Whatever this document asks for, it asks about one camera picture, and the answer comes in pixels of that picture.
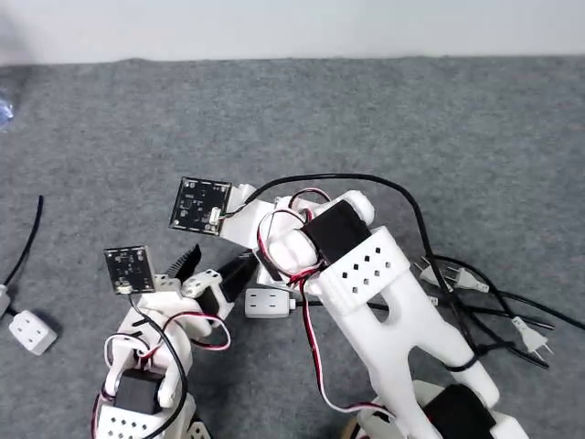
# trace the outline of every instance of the blue object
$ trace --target blue object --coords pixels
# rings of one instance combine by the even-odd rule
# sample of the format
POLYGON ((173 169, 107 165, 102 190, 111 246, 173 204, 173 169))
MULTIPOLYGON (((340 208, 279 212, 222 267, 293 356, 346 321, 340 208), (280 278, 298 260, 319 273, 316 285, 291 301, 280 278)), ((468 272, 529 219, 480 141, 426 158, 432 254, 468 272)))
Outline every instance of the blue object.
POLYGON ((0 129, 7 126, 14 117, 12 102, 0 95, 0 129))

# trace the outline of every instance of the red and white wire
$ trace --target red and white wire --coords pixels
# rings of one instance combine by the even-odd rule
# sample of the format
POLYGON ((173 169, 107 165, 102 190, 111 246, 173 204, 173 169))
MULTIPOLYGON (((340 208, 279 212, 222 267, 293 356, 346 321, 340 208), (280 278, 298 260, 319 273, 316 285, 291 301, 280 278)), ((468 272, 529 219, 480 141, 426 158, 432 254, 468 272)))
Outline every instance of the red and white wire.
POLYGON ((91 411, 91 439, 95 439, 98 436, 98 411, 100 410, 100 402, 103 401, 112 402, 113 396, 108 395, 102 385, 100 393, 95 397, 91 411))
POLYGON ((353 413, 359 412, 360 410, 373 410, 375 412, 382 412, 386 414, 390 419, 395 419, 395 415, 390 412, 385 407, 381 405, 375 404, 373 402, 359 402, 357 404, 352 404, 347 407, 340 407, 338 405, 333 404, 329 398, 327 397, 327 393, 325 392, 325 385, 324 385, 324 374, 323 374, 323 363, 321 361, 321 352, 319 351, 319 344, 317 343, 317 338, 314 334, 313 330, 313 323, 311 322, 311 313, 309 312, 309 302, 306 298, 306 292, 304 291, 304 284, 306 283, 307 279, 311 274, 307 274, 304 278, 297 280, 296 282, 299 283, 299 290, 301 291, 301 296, 303 298, 303 322, 304 322, 304 329, 307 333, 307 338, 309 340, 309 345, 311 347, 311 353, 313 354, 313 363, 317 378, 317 387, 319 389, 319 393, 325 403, 331 407, 333 410, 341 413, 353 413))
POLYGON ((331 201, 331 197, 329 197, 329 195, 327 195, 327 193, 324 190, 320 189, 319 187, 306 187, 305 189, 299 190, 291 197, 291 199, 289 200, 289 209, 293 208, 294 201, 302 194, 318 194, 327 201, 331 201))
MULTIPOLYGON (((163 325, 163 330, 165 331, 171 322, 173 322, 179 318, 188 317, 188 316, 196 317, 196 318, 203 318, 205 320, 211 320, 213 322, 218 322, 219 325, 221 326, 221 328, 226 333, 226 342, 222 345, 212 345, 209 343, 203 343, 200 341, 191 340, 191 343, 193 343, 195 346, 198 346, 198 347, 203 348, 205 350, 214 350, 214 351, 226 350, 231 346, 231 334, 229 333, 228 327, 226 327, 226 324, 224 323, 224 321, 221 318, 219 318, 218 316, 211 315, 211 314, 200 313, 197 311, 184 311, 182 313, 177 313, 173 316, 170 316, 168 318, 168 320, 166 320, 165 324, 163 325)), ((154 355, 154 353, 161 346, 163 346, 163 344, 164 344, 163 342, 159 342, 154 348, 150 349, 149 351, 147 351, 146 353, 144 353, 143 355, 141 355, 139 357, 141 359, 150 359, 154 355)))
MULTIPOLYGON (((268 236, 266 237, 266 239, 262 236, 262 226, 264 225, 264 223, 266 222, 266 220, 268 218, 272 218, 277 213, 288 213, 289 215, 297 218, 303 225, 306 223, 306 220, 296 210, 292 210, 292 209, 288 209, 288 208, 280 208, 280 209, 275 209, 272 212, 268 212, 266 215, 264 215, 262 217, 262 219, 260 220, 260 222, 258 223, 258 229, 256 230, 256 240, 258 241, 258 248, 259 248, 260 252, 262 252, 262 254, 268 260, 268 262, 271 263, 279 272, 286 275, 287 277, 292 278, 294 276, 298 276, 299 273, 294 273, 294 272, 291 272, 289 270, 286 270, 285 268, 280 266, 276 261, 274 261, 272 259, 272 256, 270 255, 270 252, 268 251, 268 247, 266 246, 266 241, 268 240, 268 236)), ((320 264, 321 264, 321 262, 317 262, 314 265, 303 268, 303 271, 315 269, 320 264)))

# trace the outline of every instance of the circuit board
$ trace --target circuit board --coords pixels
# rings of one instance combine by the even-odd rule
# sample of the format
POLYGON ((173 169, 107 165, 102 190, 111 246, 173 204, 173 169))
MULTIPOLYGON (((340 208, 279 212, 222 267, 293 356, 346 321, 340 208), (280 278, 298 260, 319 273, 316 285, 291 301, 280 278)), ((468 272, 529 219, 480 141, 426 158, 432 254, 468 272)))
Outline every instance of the circuit board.
POLYGON ((183 177, 171 214, 171 229, 219 235, 231 184, 183 177))
POLYGON ((153 293, 154 270, 148 247, 138 245, 103 251, 116 294, 153 293))

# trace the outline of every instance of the white wall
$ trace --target white wall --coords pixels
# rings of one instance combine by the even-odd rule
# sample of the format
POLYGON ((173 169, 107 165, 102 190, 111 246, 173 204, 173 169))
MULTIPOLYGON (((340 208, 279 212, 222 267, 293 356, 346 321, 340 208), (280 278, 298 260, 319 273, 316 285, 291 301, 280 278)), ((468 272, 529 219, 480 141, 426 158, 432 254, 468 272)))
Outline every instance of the white wall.
POLYGON ((0 0, 0 64, 585 53, 585 0, 0 0))

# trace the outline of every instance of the white connector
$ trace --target white connector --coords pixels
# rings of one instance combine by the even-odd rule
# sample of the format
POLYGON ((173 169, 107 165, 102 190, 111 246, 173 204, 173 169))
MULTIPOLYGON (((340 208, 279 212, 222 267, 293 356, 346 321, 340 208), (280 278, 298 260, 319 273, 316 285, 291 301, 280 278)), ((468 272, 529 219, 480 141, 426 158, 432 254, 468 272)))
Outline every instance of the white connector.
POLYGON ((457 289, 475 290, 479 291, 480 293, 488 293, 490 291, 490 287, 487 284, 478 281, 475 276, 473 276, 464 268, 447 267, 447 270, 456 273, 455 277, 445 276, 445 279, 449 279, 450 281, 454 282, 454 286, 457 289))
POLYGON ((287 317, 296 307, 289 292, 275 288, 250 288, 246 290, 246 317, 282 318, 287 317))
POLYGON ((539 357, 543 361, 544 361, 544 359, 538 353, 538 350, 540 348, 545 348, 551 354, 554 353, 552 351, 552 349, 549 348, 547 345, 548 338, 540 335, 537 331, 535 331, 534 329, 529 327, 525 323, 525 321, 522 320, 522 318, 514 317, 512 319, 512 323, 514 324, 514 326, 516 327, 516 329, 518 330, 518 332, 522 336, 522 341, 524 341, 524 344, 526 345, 526 350, 529 353, 536 355, 537 357, 539 357))
POLYGON ((0 284, 0 317, 4 315, 9 306, 10 297, 8 296, 6 285, 0 284))
POLYGON ((30 311, 18 313, 8 329, 22 346, 35 355, 41 355, 57 339, 55 331, 30 311))
MULTIPOLYGON (((429 263, 427 258, 423 257, 422 260, 428 264, 427 268, 422 268, 417 263, 414 264, 414 266, 420 270, 419 278, 422 281, 426 282, 427 284, 435 285, 435 286, 438 286, 439 288, 441 288, 441 285, 439 284, 439 280, 437 279, 437 276, 435 276, 435 273, 432 270, 431 264, 429 263)), ((452 287, 447 283, 445 283, 445 284, 447 285, 447 290, 449 290, 449 293, 451 293, 453 291, 452 287)))

